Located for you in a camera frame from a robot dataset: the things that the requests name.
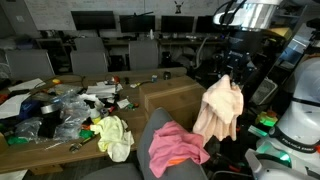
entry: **cardboard box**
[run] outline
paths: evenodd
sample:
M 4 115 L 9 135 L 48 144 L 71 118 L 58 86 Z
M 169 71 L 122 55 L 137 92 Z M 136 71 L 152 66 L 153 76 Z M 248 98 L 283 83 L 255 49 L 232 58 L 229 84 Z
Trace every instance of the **cardboard box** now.
M 163 107 L 180 125 L 192 129 L 205 91 L 188 76 L 144 84 L 140 87 L 140 107 L 145 109 L 148 117 L 155 109 Z

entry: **chair backrest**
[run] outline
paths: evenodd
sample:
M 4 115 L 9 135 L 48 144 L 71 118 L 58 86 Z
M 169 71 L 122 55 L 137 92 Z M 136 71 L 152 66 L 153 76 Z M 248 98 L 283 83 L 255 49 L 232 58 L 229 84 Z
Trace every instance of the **chair backrest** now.
M 166 169 L 164 174 L 158 179 L 149 168 L 150 156 L 149 148 L 153 140 L 153 133 L 160 129 L 166 122 L 172 120 L 172 117 L 163 108 L 156 109 L 151 115 L 146 127 L 140 138 L 140 144 L 137 149 L 138 161 L 144 179 L 148 180 L 207 180 L 201 165 L 195 164 L 191 159 L 185 160 L 183 163 L 171 166 Z
M 159 65 L 157 41 L 130 41 L 129 58 L 131 70 L 157 69 Z
M 100 37 L 76 38 L 74 43 L 78 51 L 105 51 Z
M 47 50 L 6 51 L 6 59 L 13 79 L 52 77 L 55 75 Z
M 73 74 L 92 75 L 108 72 L 108 63 L 104 52 L 72 51 L 70 56 Z

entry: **pink cloth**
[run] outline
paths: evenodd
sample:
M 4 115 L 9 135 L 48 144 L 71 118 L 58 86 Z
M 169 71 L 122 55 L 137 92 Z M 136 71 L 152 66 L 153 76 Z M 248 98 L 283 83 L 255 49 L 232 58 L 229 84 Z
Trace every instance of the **pink cloth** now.
M 202 96 L 198 119 L 193 132 L 204 137 L 203 146 L 214 135 L 220 141 L 231 136 L 236 140 L 237 117 L 242 114 L 243 95 L 238 86 L 230 85 L 230 78 L 224 75 Z
M 149 167 L 159 178 L 167 167 L 172 166 L 170 161 L 191 158 L 193 162 L 202 164 L 210 158 L 202 143 L 201 135 L 187 132 L 175 121 L 167 122 L 154 132 L 149 148 Z

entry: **fabric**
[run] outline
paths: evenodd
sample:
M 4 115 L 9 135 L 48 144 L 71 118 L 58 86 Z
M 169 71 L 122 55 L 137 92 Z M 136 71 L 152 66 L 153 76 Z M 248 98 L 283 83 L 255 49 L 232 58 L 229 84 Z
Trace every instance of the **fabric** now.
M 90 130 L 95 134 L 100 133 L 101 139 L 98 142 L 100 151 L 107 151 L 114 162 L 125 161 L 134 143 L 131 132 L 125 131 L 127 127 L 128 125 L 117 116 L 108 116 L 98 124 L 90 126 Z
M 219 141 L 231 136 L 236 140 L 237 117 L 243 110 L 243 95 L 238 86 L 230 85 L 230 77 L 224 75 L 202 96 L 198 119 L 193 132 L 204 137 L 203 146 L 214 135 Z
M 149 148 L 149 167 L 159 178 L 167 167 L 191 158 L 196 164 L 206 162 L 210 156 L 202 148 L 203 137 L 187 132 L 177 122 L 167 122 L 153 134 Z

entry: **blue object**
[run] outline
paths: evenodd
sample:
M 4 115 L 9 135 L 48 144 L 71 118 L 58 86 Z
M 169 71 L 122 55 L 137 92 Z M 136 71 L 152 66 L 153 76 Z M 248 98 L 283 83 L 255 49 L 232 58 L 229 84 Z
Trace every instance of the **blue object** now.
M 40 110 L 40 107 L 40 101 L 29 100 L 22 102 L 18 119 L 25 120 L 33 117 L 34 113 Z

